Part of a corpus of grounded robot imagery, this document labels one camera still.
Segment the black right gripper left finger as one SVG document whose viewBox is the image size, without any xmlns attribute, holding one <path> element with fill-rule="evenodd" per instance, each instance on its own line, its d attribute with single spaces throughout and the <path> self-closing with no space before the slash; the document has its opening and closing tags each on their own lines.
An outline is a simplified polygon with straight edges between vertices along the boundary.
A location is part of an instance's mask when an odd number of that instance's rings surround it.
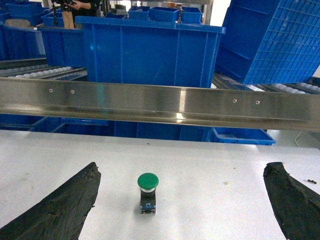
<svg viewBox="0 0 320 240">
<path fill-rule="evenodd" d="M 77 240 L 94 207 L 102 174 L 91 162 L 0 229 L 2 240 Z"/>
</svg>

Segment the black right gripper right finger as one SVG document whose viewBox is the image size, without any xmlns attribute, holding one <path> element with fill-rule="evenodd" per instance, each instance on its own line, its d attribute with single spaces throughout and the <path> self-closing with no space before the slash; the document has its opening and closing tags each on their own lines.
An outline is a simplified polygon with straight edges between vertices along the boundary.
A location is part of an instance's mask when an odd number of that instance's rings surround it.
<svg viewBox="0 0 320 240">
<path fill-rule="evenodd" d="M 293 178 L 282 162 L 270 162 L 263 180 L 275 219 L 287 240 L 320 238 L 320 195 Z"/>
</svg>

